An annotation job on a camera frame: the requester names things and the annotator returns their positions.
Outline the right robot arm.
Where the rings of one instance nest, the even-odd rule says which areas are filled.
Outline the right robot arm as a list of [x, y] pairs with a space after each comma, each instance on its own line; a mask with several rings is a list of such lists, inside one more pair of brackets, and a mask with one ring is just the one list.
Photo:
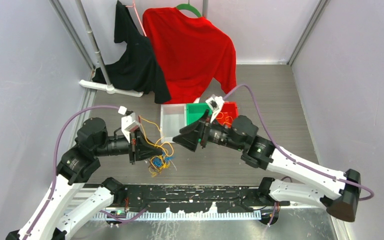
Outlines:
[[298, 202], [326, 210], [345, 222], [356, 220], [361, 190], [361, 174], [354, 170], [333, 170], [298, 157], [283, 147], [258, 135], [259, 128], [244, 116], [236, 117], [231, 126], [210, 122], [209, 112], [183, 127], [173, 137], [176, 144], [195, 152], [214, 143], [241, 152], [241, 160], [252, 168], [287, 175], [298, 183], [264, 177], [257, 198], [263, 205], [275, 202]]

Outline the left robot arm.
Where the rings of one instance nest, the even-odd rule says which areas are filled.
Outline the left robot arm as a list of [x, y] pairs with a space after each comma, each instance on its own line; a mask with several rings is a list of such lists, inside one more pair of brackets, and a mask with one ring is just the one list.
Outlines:
[[127, 201], [126, 187], [108, 177], [91, 197], [67, 212], [69, 203], [101, 166], [99, 157], [128, 155], [134, 164], [163, 153], [161, 148], [148, 142], [139, 127], [129, 137], [109, 136], [105, 121], [99, 117], [83, 123], [75, 142], [56, 166], [55, 185], [47, 192], [52, 196], [45, 196], [23, 228], [10, 232], [6, 239], [70, 240], [99, 211]]

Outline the green plastic bin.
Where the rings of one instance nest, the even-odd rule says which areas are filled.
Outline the green plastic bin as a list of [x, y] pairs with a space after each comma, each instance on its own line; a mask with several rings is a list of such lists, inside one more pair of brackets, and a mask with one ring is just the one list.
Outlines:
[[209, 116], [212, 115], [212, 110], [207, 103], [188, 103], [186, 104], [186, 124], [190, 125], [202, 117], [205, 111], [209, 111]]

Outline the white plastic bin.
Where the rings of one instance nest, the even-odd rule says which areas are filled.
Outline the white plastic bin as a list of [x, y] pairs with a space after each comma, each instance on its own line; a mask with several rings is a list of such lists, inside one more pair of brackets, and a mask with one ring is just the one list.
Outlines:
[[161, 141], [173, 143], [173, 137], [187, 125], [186, 104], [162, 104], [160, 106]]

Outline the red plastic bin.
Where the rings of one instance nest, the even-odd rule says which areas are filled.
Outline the red plastic bin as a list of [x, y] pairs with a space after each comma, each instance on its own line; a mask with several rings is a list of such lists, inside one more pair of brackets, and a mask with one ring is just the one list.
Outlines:
[[224, 103], [221, 112], [216, 117], [216, 121], [220, 125], [230, 128], [238, 115], [237, 103], [234, 101], [227, 101]]

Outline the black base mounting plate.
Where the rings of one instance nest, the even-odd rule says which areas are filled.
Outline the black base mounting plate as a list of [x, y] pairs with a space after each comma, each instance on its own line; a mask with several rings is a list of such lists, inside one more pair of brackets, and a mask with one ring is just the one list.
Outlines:
[[149, 213], [247, 213], [269, 210], [274, 202], [261, 196], [256, 186], [240, 185], [152, 185], [128, 184], [124, 199], [110, 207], [127, 207], [132, 212], [147, 209]]

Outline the white clothes rack stand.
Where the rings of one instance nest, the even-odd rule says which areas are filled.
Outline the white clothes rack stand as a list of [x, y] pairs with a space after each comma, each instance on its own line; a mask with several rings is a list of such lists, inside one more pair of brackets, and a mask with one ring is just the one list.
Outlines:
[[92, 26], [90, 25], [90, 22], [89, 22], [89, 19], [87, 17], [86, 11], [84, 9], [83, 3], [81, 0], [76, 0], [75, 3], [77, 6], [77, 9], [79, 11], [81, 20], [83, 22], [83, 25], [85, 27], [86, 34], [89, 38], [89, 41], [93, 47], [94, 54], [97, 58], [97, 66], [101, 69], [101, 72], [102, 72], [102, 75], [103, 75], [104, 81], [105, 81], [105, 84], [103, 84], [103, 83], [94, 82], [92, 80], [86, 81], [86, 80], [82, 79], [79, 81], [79, 84], [84, 88], [88, 88], [88, 89], [92, 89], [92, 90], [98, 90], [98, 91], [104, 91], [110, 95], [120, 94], [120, 95], [132, 96], [132, 97], [137, 97], [137, 98], [142, 97], [144, 94], [143, 92], [137, 92], [134, 90], [117, 89], [111, 83], [111, 80], [108, 76], [108, 72], [105, 68], [105, 63], [104, 63], [101, 51], [100, 51], [99, 46], [97, 44]]

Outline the red t-shirt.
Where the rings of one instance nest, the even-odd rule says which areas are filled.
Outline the red t-shirt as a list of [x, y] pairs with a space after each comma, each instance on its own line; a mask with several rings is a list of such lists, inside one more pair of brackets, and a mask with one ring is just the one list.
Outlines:
[[142, 24], [171, 95], [168, 104], [194, 102], [212, 80], [224, 93], [236, 87], [233, 41], [208, 19], [161, 7], [145, 10]]

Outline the black t-shirt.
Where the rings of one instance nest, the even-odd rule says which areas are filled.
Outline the black t-shirt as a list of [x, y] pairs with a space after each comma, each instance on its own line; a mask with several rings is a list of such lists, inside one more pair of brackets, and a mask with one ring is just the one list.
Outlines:
[[154, 92], [156, 104], [170, 101], [172, 97], [150, 39], [139, 32], [128, 8], [120, 1], [116, 3], [114, 23], [114, 43], [126, 43], [120, 59], [105, 66], [114, 88], [145, 95]]

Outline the green clothes hanger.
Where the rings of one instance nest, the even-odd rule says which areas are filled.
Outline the green clothes hanger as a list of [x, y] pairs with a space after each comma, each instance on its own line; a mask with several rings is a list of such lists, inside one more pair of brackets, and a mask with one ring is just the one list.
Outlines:
[[193, 13], [196, 17], [201, 18], [202, 14], [199, 12], [197, 8], [192, 6], [190, 3], [182, 3], [175, 7], [178, 10], [185, 10]]

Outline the aluminium frame rail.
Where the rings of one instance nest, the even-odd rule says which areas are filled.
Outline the aluminium frame rail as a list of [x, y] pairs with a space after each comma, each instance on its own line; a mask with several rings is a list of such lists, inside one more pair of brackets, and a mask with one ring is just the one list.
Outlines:
[[68, 213], [83, 203], [101, 204], [100, 209], [120, 208], [128, 212], [147, 209], [150, 213], [207, 213], [211, 207], [218, 213], [251, 212], [291, 203], [315, 206], [327, 211], [336, 209], [345, 190], [331, 197], [320, 187], [264, 178], [259, 186], [249, 185], [137, 185], [117, 187], [109, 193], [95, 193], [86, 185], [68, 201]]

